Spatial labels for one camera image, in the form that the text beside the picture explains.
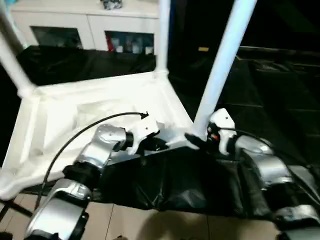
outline shelf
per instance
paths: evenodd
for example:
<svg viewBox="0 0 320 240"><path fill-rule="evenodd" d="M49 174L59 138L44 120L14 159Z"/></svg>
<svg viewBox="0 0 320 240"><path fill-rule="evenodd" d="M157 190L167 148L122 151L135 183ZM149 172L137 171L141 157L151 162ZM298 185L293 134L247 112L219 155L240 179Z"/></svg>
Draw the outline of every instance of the shelf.
<svg viewBox="0 0 320 240"><path fill-rule="evenodd" d="M158 18L158 0L123 0L120 9L106 10L99 0L19 0L13 12L47 12Z"/></svg>

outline black cable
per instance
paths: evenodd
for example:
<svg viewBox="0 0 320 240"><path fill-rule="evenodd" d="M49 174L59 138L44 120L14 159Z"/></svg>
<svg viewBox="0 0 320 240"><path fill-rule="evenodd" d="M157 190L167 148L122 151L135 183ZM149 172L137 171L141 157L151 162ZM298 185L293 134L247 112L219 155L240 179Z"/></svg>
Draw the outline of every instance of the black cable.
<svg viewBox="0 0 320 240"><path fill-rule="evenodd" d="M2 221L4 216L7 214L8 210L9 210L9 204L4 204L2 210L0 211L0 222Z"/></svg>
<svg viewBox="0 0 320 240"><path fill-rule="evenodd" d="M287 153L287 152L285 152L285 151L283 151L283 150L277 149L275 146L271 145L271 144L270 144L269 142L267 142L266 140L263 140L263 139L261 139L260 137L254 135L254 134L252 134L252 133L250 133L250 132L248 132L248 131L240 130L240 129L237 129L237 128L231 128L231 127L219 127L218 129L219 129L219 130L235 131L235 132L237 132L238 134L242 134L242 135L245 135L245 136L249 136L249 137L251 137L251 138L253 138L253 139L256 139L257 141L259 141L259 142L267 145L270 149L273 149L274 152L275 152L275 154L277 154L277 152L278 152L278 153L280 152L282 155L287 155L288 157L294 159L296 162L298 162L298 163L301 164L303 167L306 167L306 168L308 169L308 167L306 166L306 163L305 163L305 162L299 160L297 157L295 157L295 156L293 156L293 155L291 155L291 154L289 154L289 153ZM289 171L290 174L292 175L293 179L295 179L294 182L296 183L296 185L297 185L301 190L303 190L303 192L311 199L311 201L312 201L314 204L317 205L318 208L320 208L320 198L319 198L319 195L318 195L318 194L315 194L315 193L313 192L313 189L311 189L311 188L310 188L309 186L307 186L307 185L306 185L306 186L309 188L309 190L310 190L312 193L310 193L308 190L306 190L306 189L299 183L299 181L301 181L300 178L289 168L289 166L288 166L285 162L283 162L283 164L286 166L286 168L288 169L288 171Z"/></svg>
<svg viewBox="0 0 320 240"><path fill-rule="evenodd" d="M33 213L31 211L29 211L28 209L24 208L23 206L20 206L19 204L16 204L13 199L8 200L8 201L4 201L4 200L0 199L0 203L4 204L5 207L11 208L11 209L17 211L18 213L21 213L22 215L25 215L29 218L33 215Z"/></svg>
<svg viewBox="0 0 320 240"><path fill-rule="evenodd" d="M111 115L111 116L107 116L107 117L104 117L98 121L95 121L93 123L91 123L90 125L86 126L85 128L81 129L79 132L77 132L72 138L70 138L61 148L60 150L57 152L57 154L54 156L53 160L51 161L45 175L44 175L44 179L43 179L43 182L42 182L42 185L41 185L41 189L39 190L38 192L38 196L36 198L36 202L35 202L35 206L34 206L34 209L36 210L39 205L40 205L40 201L41 201L41 196L43 194L43 191L45 189L45 186L48 182L48 177L49 177L49 174L50 174L50 171L52 169L52 167L54 166L55 162L57 161L58 157L61 155L61 153L66 149L66 147L73 141L75 140L79 135L81 135L83 132L85 132L86 130L94 127L95 125L97 124L100 124L106 120L109 120L109 119L113 119L113 118L116 118L116 117L120 117L120 116L125 116L125 115L140 115L141 118L145 118L148 116L148 113L142 113L142 112L123 112L123 113L118 113L118 114L114 114L114 115Z"/></svg>

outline white cabinet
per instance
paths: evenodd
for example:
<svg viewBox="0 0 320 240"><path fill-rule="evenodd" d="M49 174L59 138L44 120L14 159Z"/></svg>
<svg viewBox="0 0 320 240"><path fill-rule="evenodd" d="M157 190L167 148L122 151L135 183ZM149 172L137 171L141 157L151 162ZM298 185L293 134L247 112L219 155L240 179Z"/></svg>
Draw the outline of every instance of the white cabinet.
<svg viewBox="0 0 320 240"><path fill-rule="evenodd" d="M95 49L86 15L13 11L12 16L28 45L61 46L74 39L80 48Z"/></svg>
<svg viewBox="0 0 320 240"><path fill-rule="evenodd" d="M28 45L157 52L157 0L124 0L115 10L98 0L19 0L11 13Z"/></svg>
<svg viewBox="0 0 320 240"><path fill-rule="evenodd" d="M112 39L116 39L117 45L123 48L124 51L126 51L125 37L127 39L132 39L132 41L141 39L143 49L146 47L154 48L154 46L157 46L157 19L93 15L89 15L88 19L92 30L95 48L97 50L109 50L107 44L108 37L114 37Z"/></svg>

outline white metal pole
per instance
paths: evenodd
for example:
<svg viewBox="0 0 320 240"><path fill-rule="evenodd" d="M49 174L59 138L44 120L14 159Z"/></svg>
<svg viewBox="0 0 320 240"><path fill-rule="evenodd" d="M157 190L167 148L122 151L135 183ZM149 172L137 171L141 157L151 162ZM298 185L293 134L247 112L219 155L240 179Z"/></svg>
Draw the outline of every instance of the white metal pole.
<svg viewBox="0 0 320 240"><path fill-rule="evenodd" d="M159 31L157 39L157 56L156 68L157 72L168 73L168 42L169 42L169 26L170 26L170 0L159 0Z"/></svg>
<svg viewBox="0 0 320 240"><path fill-rule="evenodd" d="M206 139L214 112L257 0L235 0L192 126L192 133Z"/></svg>
<svg viewBox="0 0 320 240"><path fill-rule="evenodd" d="M11 51L5 37L0 31L0 61L14 85L18 89L18 96L23 98L31 94L35 86L30 82L24 70Z"/></svg>

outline dark wall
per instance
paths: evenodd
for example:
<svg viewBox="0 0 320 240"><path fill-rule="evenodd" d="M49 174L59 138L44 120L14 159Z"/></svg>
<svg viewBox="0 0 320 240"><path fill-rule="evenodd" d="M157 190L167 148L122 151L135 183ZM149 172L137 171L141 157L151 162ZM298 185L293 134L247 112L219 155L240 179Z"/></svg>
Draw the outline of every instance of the dark wall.
<svg viewBox="0 0 320 240"><path fill-rule="evenodd" d="M215 57L233 0L173 0L170 52ZM320 52L316 1L258 0L242 46ZM208 47L209 52L199 52Z"/></svg>
<svg viewBox="0 0 320 240"><path fill-rule="evenodd" d="M1 101L1 144L0 144L0 166L2 166L7 149L9 146L11 134L13 132L17 114L20 106L20 98L17 96L17 89L12 83L7 72L0 64L0 79L2 94L0 95Z"/></svg>

